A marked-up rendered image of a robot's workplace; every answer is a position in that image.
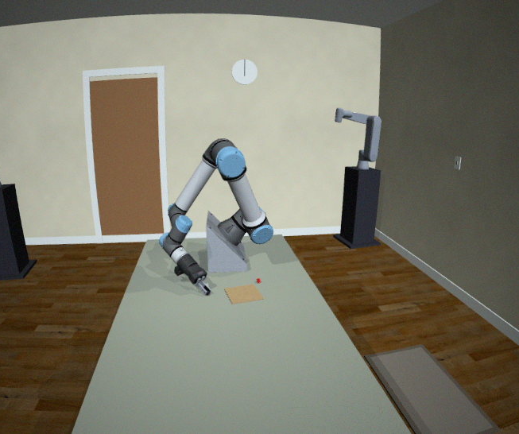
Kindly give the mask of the tan mat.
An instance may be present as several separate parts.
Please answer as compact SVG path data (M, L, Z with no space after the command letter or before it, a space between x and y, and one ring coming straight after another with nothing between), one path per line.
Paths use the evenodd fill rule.
M264 300L264 298L259 293L254 284L225 288L224 290L227 293L232 304L240 304L255 300Z

